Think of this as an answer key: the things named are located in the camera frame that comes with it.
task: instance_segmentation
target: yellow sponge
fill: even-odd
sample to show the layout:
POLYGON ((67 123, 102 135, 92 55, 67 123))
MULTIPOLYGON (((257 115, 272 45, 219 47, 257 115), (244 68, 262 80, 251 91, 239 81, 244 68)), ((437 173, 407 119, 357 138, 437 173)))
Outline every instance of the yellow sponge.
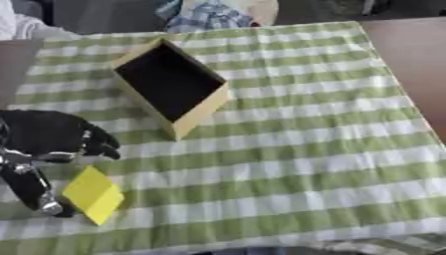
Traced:
POLYGON ((117 185, 91 165, 65 188, 63 195, 97 225, 106 222, 123 201, 117 185))

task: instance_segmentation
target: white sleeve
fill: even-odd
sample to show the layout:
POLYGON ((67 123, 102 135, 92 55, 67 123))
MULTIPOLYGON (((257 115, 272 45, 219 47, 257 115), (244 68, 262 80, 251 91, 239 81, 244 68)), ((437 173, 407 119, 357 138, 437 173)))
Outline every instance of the white sleeve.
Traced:
POLYGON ((10 0, 0 0, 0 40, 11 40, 16 34, 16 18, 10 0))
POLYGON ((16 34, 14 39, 44 39, 57 37, 61 39, 78 39, 79 35, 62 28, 50 27, 41 20, 22 14, 16 14, 16 34))

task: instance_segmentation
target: green and white checkered tablecloth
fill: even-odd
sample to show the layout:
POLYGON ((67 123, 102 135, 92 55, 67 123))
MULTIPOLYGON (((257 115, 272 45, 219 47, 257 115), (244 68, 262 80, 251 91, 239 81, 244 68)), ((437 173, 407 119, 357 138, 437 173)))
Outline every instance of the green and white checkered tablecloth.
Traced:
POLYGON ((125 201, 97 227, 81 214, 32 214, 1 184, 2 254, 264 245, 423 254, 444 239, 388 239, 446 229, 446 150, 357 23, 47 41, 12 108, 75 114, 112 132, 121 160, 44 170, 61 189, 93 162, 125 201), (216 70, 232 92, 178 142, 107 65, 156 37, 216 70))

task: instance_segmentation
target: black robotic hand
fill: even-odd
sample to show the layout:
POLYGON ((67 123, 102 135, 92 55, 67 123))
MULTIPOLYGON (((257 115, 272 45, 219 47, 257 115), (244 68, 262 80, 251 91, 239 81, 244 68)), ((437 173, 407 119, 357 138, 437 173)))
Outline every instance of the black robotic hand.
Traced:
POLYGON ((3 146, 36 160, 69 162, 77 154, 119 159, 116 139, 82 118, 60 112, 0 111, 8 129, 3 146))
POLYGON ((0 176, 32 210, 71 217, 34 161, 70 162, 77 154, 119 159, 118 142, 100 127, 59 112, 0 111, 0 176))

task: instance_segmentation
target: cardboard box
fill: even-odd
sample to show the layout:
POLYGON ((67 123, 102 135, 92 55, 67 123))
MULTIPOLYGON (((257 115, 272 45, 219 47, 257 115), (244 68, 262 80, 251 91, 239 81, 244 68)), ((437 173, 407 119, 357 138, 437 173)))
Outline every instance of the cardboard box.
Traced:
POLYGON ((165 39, 113 61, 120 87, 179 140, 229 100, 227 82, 165 39))

